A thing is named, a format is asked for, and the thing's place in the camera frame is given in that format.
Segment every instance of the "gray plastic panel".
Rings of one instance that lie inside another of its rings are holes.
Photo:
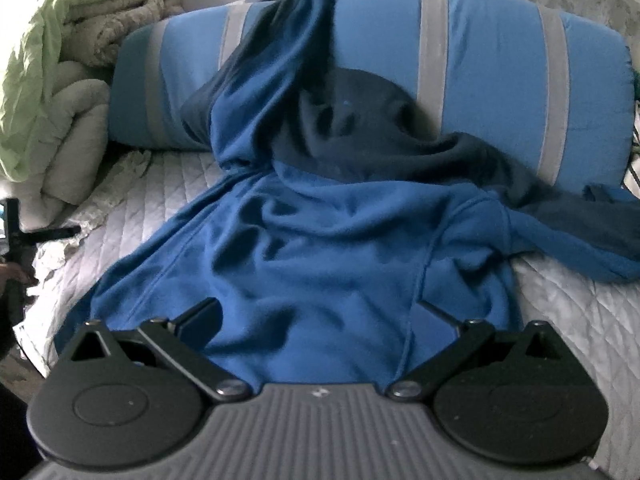
[[[268,384],[260,396],[217,407],[198,436],[151,465],[80,472],[49,463],[33,480],[602,480],[577,463],[514,471],[456,446],[419,404],[370,384]]]

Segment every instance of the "bed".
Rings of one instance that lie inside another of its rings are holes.
[[[126,166],[126,181],[132,187],[111,190],[113,196],[124,195],[117,205],[113,205],[117,200],[102,200],[106,204],[102,224],[78,247],[44,247],[36,260],[38,274],[45,278],[43,289],[16,334],[42,374],[55,362],[52,338],[65,309],[113,262],[135,250],[222,176],[209,153],[135,153]],[[640,285],[595,283],[542,256],[516,258],[513,267],[523,318],[551,321],[609,401],[610,423],[596,461],[614,478],[636,480],[640,476],[640,460],[635,458],[640,457]]]

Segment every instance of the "gray stripe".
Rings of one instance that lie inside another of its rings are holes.
[[[166,130],[162,120],[162,105],[160,99],[160,50],[162,38],[169,20],[156,23],[149,37],[145,61],[145,102],[146,122],[151,136],[158,148],[167,148]]]
[[[249,12],[251,4],[229,5],[226,14],[225,30],[222,32],[222,42],[220,44],[220,57],[218,58],[218,70],[222,68],[225,61],[231,56],[242,40],[242,29],[244,20]]]
[[[539,7],[546,47],[546,126],[542,140],[538,176],[555,184],[564,155],[569,122],[569,56],[560,15]]]
[[[449,0],[422,0],[417,101],[420,126],[432,137],[442,130],[442,109],[449,47]]]

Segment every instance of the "green blanket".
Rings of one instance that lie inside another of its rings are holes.
[[[21,182],[29,176],[30,148],[38,118],[52,97],[69,9],[101,1],[44,0],[5,60],[6,69],[0,72],[0,167],[6,178]]]

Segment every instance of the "blue cushion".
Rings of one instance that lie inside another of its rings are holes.
[[[525,0],[441,1],[431,9],[434,0],[337,0],[336,65],[417,97],[431,134],[481,137],[565,190],[619,186],[634,120],[623,38]],[[111,139],[209,149],[186,135],[180,107],[266,5],[198,10],[129,36],[113,81]]]

